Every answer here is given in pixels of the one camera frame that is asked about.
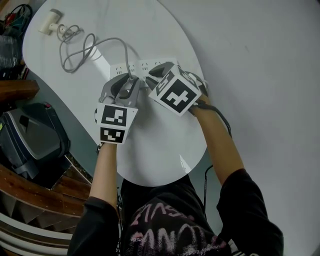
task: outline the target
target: forearm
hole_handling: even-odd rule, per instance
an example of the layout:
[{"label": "forearm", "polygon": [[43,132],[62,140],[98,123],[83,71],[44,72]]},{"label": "forearm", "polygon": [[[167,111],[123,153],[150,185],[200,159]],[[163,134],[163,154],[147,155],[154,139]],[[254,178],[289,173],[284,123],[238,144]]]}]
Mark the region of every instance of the forearm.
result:
[{"label": "forearm", "polygon": [[216,112],[196,108],[194,114],[202,128],[215,173],[223,184],[230,174],[243,169],[244,164],[234,141]]},{"label": "forearm", "polygon": [[117,145],[105,143],[96,162],[90,197],[106,201],[117,209]]}]

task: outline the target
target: oval table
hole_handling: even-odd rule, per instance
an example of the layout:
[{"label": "oval table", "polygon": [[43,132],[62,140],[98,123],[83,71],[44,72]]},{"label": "oval table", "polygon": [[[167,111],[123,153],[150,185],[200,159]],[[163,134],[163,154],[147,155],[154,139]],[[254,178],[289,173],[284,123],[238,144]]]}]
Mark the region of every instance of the oval table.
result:
[{"label": "oval table", "polygon": [[[60,65],[55,33],[38,32],[50,9],[63,13],[58,22],[78,25],[84,34],[100,40],[119,37],[129,45],[129,61],[176,58],[180,66],[203,77],[197,56],[174,17],[158,2],[144,0],[50,0],[34,15],[24,37],[23,57],[31,71],[60,97],[96,144],[100,142],[94,111],[106,76],[93,58],[80,69],[66,73]],[[68,46],[69,53],[81,50],[84,36]],[[111,65],[124,62],[123,46],[117,41],[101,44],[99,51]],[[76,63],[80,54],[72,59]],[[129,137],[117,151],[117,171],[141,186],[160,186],[189,173],[200,161],[206,143],[201,127],[188,112],[178,117],[148,97],[143,88],[138,114]]]}]

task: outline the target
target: black and white marker cube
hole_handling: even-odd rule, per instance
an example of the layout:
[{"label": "black and white marker cube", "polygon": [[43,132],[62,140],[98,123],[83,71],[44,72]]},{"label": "black and white marker cube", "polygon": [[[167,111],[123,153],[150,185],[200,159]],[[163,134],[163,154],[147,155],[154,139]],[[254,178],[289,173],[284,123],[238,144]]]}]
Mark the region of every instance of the black and white marker cube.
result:
[{"label": "black and white marker cube", "polygon": [[201,94],[196,81],[178,65],[174,65],[149,97],[181,117]]},{"label": "black and white marker cube", "polygon": [[100,141],[124,144],[137,112],[137,108],[99,102],[95,119],[100,127]]}]

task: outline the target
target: black shirt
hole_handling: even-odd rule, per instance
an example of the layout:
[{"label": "black shirt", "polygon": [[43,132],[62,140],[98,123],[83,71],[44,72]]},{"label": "black shirt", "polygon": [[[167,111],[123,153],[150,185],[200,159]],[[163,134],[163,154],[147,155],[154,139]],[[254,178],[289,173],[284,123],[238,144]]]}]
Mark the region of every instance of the black shirt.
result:
[{"label": "black shirt", "polygon": [[[283,255],[283,234],[268,220],[261,191],[244,169],[231,174],[221,188],[217,209],[223,229],[218,236],[190,181],[154,188],[127,183],[121,189],[126,222],[121,255]],[[118,221],[111,205],[90,197],[68,255],[114,255]],[[229,246],[230,239],[236,249]]]}]

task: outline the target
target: white wall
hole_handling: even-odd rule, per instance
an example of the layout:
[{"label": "white wall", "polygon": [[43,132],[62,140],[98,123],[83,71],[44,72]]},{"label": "white wall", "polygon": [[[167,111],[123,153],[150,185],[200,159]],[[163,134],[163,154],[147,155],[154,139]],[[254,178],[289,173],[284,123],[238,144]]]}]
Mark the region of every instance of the white wall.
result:
[{"label": "white wall", "polygon": [[320,4],[161,2],[194,47],[213,103],[284,233],[285,254],[311,255],[320,242]]}]

